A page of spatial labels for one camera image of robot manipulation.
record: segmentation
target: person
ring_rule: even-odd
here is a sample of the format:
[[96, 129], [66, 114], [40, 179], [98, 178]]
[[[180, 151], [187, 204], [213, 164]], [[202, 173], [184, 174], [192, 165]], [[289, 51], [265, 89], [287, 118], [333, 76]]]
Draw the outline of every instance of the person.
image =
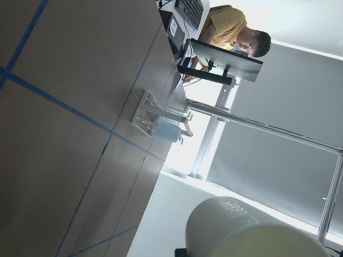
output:
[[[230, 5], [210, 9], [198, 40], [225, 50], [238, 46], [253, 57], [266, 55], [271, 44], [271, 37], [266, 32], [247, 27], [243, 12]], [[195, 69], [198, 63], [199, 59], [195, 56], [190, 67]], [[186, 75], [183, 82], [192, 79]]]

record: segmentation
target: monitor stand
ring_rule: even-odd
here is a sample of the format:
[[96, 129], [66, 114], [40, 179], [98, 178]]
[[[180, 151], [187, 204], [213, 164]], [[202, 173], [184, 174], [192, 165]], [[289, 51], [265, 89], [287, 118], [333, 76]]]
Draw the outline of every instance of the monitor stand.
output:
[[[229, 69], [229, 66], [224, 69], [223, 75], [217, 75], [201, 70], [196, 70], [192, 68], [188, 68], [189, 62], [191, 60], [190, 57], [185, 57], [187, 48], [189, 46], [190, 40], [187, 39], [185, 46], [184, 46], [184, 53], [183, 53], [183, 58], [181, 58], [179, 64], [177, 65], [177, 69], [179, 73], [181, 74], [186, 74], [192, 77], [200, 78], [200, 79], [205, 79], [205, 80], [210, 80], [213, 82], [217, 82], [220, 84], [225, 84], [225, 85], [231, 85], [232, 78], [227, 77], [227, 72]], [[209, 61], [208, 69], [209, 71], [211, 70], [211, 64], [213, 65], [213, 62]]]

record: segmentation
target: white cylinder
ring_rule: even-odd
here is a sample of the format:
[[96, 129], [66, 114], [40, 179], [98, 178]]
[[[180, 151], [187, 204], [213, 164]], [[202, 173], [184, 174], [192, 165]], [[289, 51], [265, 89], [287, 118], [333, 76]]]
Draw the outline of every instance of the white cylinder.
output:
[[303, 231], [227, 196], [210, 198], [186, 225], [189, 257], [329, 257]]
[[178, 126], [160, 119], [154, 133], [154, 139], [176, 142], [181, 134], [181, 128]]

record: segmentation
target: metal bar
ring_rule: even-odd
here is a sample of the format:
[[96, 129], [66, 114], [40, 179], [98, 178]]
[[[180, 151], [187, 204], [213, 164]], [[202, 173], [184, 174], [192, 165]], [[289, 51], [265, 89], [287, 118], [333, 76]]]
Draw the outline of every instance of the metal bar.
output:
[[193, 100], [188, 100], [189, 101], [189, 106], [190, 109], [202, 112], [204, 114], [208, 114], [208, 115], [214, 115], [220, 118], [224, 118], [226, 120], [231, 120], [233, 122], [245, 125], [245, 126], [249, 126], [252, 127], [254, 129], [258, 129], [270, 134], [274, 134], [277, 135], [279, 137], [283, 137], [289, 140], [293, 140], [311, 147], [315, 147], [315, 148], [319, 148], [321, 150], [330, 152], [330, 153], [335, 153], [337, 155], [341, 154], [343, 152], [343, 148], [342, 147], [337, 147], [337, 146], [333, 146], [333, 145], [329, 145], [328, 143], [323, 143], [311, 138], [307, 138], [303, 135], [299, 135], [296, 133], [293, 133], [291, 131], [286, 131], [280, 128], [276, 128], [276, 127], [272, 127], [272, 126], [268, 126], [265, 124], [262, 124], [260, 122], [256, 122], [253, 120], [249, 120], [249, 119], [245, 119], [239, 116], [235, 116], [232, 114], [227, 113], [224, 110], [220, 110], [219, 108], [215, 108], [209, 105], [205, 105], [203, 103], [199, 103], [199, 102], [195, 102]]
[[148, 111], [152, 114], [156, 114], [156, 115], [160, 115], [169, 119], [173, 119], [177, 122], [182, 122], [182, 123], [186, 123], [187, 122], [187, 118], [182, 116], [182, 115], [177, 115], [177, 114], [173, 114], [171, 112], [167, 112], [167, 111], [162, 111], [159, 108], [153, 107], [151, 105], [143, 105], [141, 107], [142, 110]]
[[205, 72], [201, 70], [191, 69], [182, 65], [178, 65], [177, 69], [179, 73], [186, 74], [186, 75], [200, 78], [200, 79], [210, 80], [210, 81], [221, 83], [221, 84], [230, 85], [232, 81], [232, 78], [229, 78], [229, 77], [223, 77], [221, 75], [217, 75], [217, 74], [213, 74], [213, 73], [209, 73], [209, 72]]
[[191, 132], [191, 128], [189, 127], [187, 122], [184, 122], [183, 125], [185, 126], [186, 130], [187, 130], [187, 136], [192, 137], [193, 133]]
[[[231, 85], [223, 84], [221, 86], [220, 94], [218, 96], [217, 102], [215, 103], [216, 107], [223, 107], [226, 104], [226, 101], [229, 97], [229, 92], [231, 91], [231, 89], [233, 88], [233, 86], [235, 84], [236, 84], [236, 78], [234, 77]], [[197, 157], [195, 158], [195, 161], [194, 161], [194, 164], [193, 164], [193, 167], [191, 170], [191, 174], [190, 174], [191, 177], [195, 178], [197, 176], [199, 167], [203, 161], [203, 158], [206, 154], [206, 151], [209, 149], [209, 146], [212, 142], [212, 139], [214, 136], [213, 132], [217, 128], [218, 122], [220, 122], [220, 121], [218, 121], [217, 117], [215, 117], [215, 116], [212, 116], [210, 121], [208, 122], [206, 131], [204, 134], [204, 138], [203, 138], [202, 143], [199, 147]]]
[[337, 165], [333, 174], [329, 193], [327, 195], [326, 203], [324, 206], [324, 211], [322, 214], [322, 219], [320, 221], [320, 225], [318, 229], [317, 240], [321, 242], [322, 244], [324, 243], [325, 234], [329, 228], [330, 218], [333, 212], [333, 206], [336, 201], [338, 188], [340, 185], [340, 181], [342, 179], [342, 167], [343, 167], [343, 156], [341, 154], [339, 155], [338, 160], [337, 160]]
[[181, 130], [181, 135], [186, 135], [189, 137], [189, 133], [187, 130]]

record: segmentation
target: metal frame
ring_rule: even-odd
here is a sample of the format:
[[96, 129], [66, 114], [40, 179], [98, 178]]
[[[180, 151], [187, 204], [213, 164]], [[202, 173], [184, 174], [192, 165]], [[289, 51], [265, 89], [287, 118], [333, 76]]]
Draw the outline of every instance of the metal frame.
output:
[[[231, 89], [235, 85], [236, 85], [236, 78], [235, 77], [232, 79], [232, 83], [230, 85], [225, 85], [225, 84], [222, 85], [221, 92], [218, 96], [217, 102], [215, 103], [216, 107], [219, 107], [219, 108], [224, 107], [224, 105], [226, 104], [226, 101], [229, 97], [229, 94], [231, 92]], [[204, 134], [203, 141], [199, 147], [197, 157], [194, 161], [194, 165], [193, 165], [193, 168], [192, 168], [189, 176], [194, 177], [194, 178], [197, 177], [197, 173], [198, 173], [198, 170], [202, 164], [204, 156], [206, 155], [206, 153], [208, 153], [208, 151], [210, 149], [211, 142], [212, 142], [213, 137], [214, 137], [213, 131], [215, 131], [217, 129], [219, 122], [221, 122], [221, 121], [218, 120], [218, 117], [211, 116], [211, 119], [208, 123], [207, 129], [206, 129], [205, 134]]]
[[[188, 112], [188, 115], [185, 116], [183, 114], [176, 114], [171, 111], [182, 111], [175, 108], [169, 108], [170, 111], [165, 111], [162, 109], [166, 109], [168, 106], [159, 104], [153, 94], [149, 90], [145, 90], [145, 93], [143, 94], [137, 110], [135, 112], [135, 115], [132, 119], [132, 124], [135, 125], [137, 128], [139, 128], [141, 131], [145, 132], [147, 135], [152, 137], [155, 133], [155, 130], [157, 128], [159, 119], [161, 117], [166, 117], [168, 119], [172, 119], [176, 122], [183, 123], [186, 130], [181, 130], [182, 135], [187, 135], [189, 137], [193, 136], [193, 133], [190, 130], [190, 127], [188, 125], [188, 121], [192, 119], [191, 112]], [[149, 113], [152, 117], [144, 116], [143, 114]]]
[[342, 167], [343, 167], [343, 148], [330, 145], [328, 143], [320, 142], [311, 138], [307, 138], [305, 136], [282, 130], [280, 128], [268, 126], [259, 122], [255, 122], [253, 120], [245, 119], [239, 116], [235, 116], [232, 114], [227, 113], [225, 110], [216, 108], [216, 107], [209, 107], [203, 103], [194, 102], [189, 100], [189, 107], [192, 110], [196, 110], [202, 112], [204, 114], [208, 114], [211, 116], [220, 117], [226, 120], [230, 120], [235, 123], [239, 123], [244, 126], [252, 127], [253, 129], [261, 130], [270, 134], [277, 135], [279, 137], [283, 137], [292, 141], [296, 141], [311, 147], [315, 147], [326, 152], [330, 152], [336, 154], [338, 156], [337, 164], [335, 167], [334, 175], [331, 181], [330, 189], [327, 194], [326, 203], [324, 206], [322, 218], [320, 220], [320, 225], [318, 228], [318, 234], [316, 239], [324, 243], [325, 234], [329, 227], [330, 217], [333, 212], [333, 206], [337, 197], [339, 184], [342, 179]]

